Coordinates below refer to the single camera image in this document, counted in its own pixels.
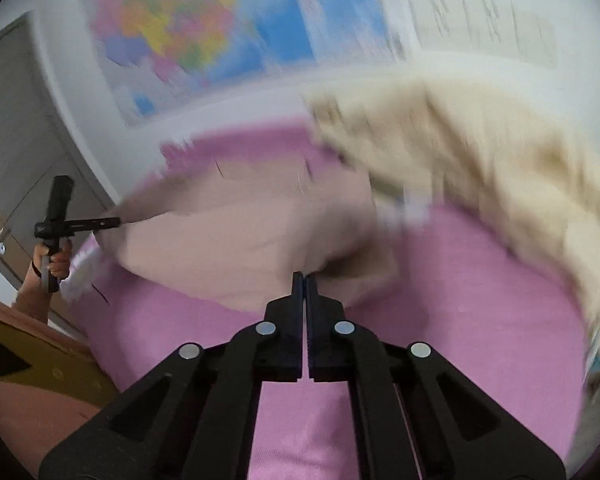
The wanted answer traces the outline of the person's left forearm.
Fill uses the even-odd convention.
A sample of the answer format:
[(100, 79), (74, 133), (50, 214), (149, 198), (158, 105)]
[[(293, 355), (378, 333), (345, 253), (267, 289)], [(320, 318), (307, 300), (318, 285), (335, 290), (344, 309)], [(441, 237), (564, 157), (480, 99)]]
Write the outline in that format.
[(47, 324), (53, 294), (43, 288), (41, 279), (29, 269), (12, 307), (35, 321)]

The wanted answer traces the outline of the person's left hand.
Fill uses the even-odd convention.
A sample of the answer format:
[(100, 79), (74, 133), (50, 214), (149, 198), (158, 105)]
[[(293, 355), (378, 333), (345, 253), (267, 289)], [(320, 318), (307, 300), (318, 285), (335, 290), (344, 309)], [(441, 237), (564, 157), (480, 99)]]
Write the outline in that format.
[(32, 269), (37, 276), (41, 276), (41, 271), (47, 269), (58, 281), (63, 281), (70, 274), (70, 260), (72, 256), (71, 240), (66, 238), (62, 241), (60, 251), (48, 257), (48, 263), (42, 263), (42, 259), (48, 254), (48, 247), (43, 243), (34, 246)]

